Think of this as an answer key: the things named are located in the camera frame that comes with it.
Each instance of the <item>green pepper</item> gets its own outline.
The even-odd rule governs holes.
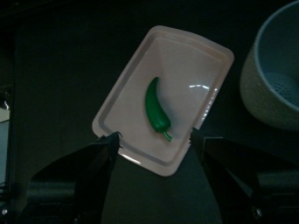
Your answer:
[[[146,91],[144,111],[154,130],[158,133],[163,133],[164,138],[171,142],[172,137],[167,133],[167,130],[171,128],[171,120],[167,114],[164,113],[164,109],[158,100],[156,95],[158,80],[159,78],[155,77]]]

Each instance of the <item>dark surface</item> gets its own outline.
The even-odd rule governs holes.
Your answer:
[[[235,63],[202,129],[299,165],[298,132],[260,123],[239,97],[239,76],[258,28],[290,2],[90,1],[62,6],[23,23],[16,34],[11,129],[16,212],[24,207],[33,174],[95,140],[94,117],[156,25],[194,32],[235,53]],[[220,223],[194,150],[170,178],[120,157],[103,217],[103,223]]]

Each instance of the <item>white tray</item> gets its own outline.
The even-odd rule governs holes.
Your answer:
[[[119,154],[162,176],[178,170],[220,90],[234,54],[204,37],[164,26],[147,33],[92,123],[100,137],[123,135]],[[146,90],[154,77],[159,101],[172,121],[168,142],[146,117]]]

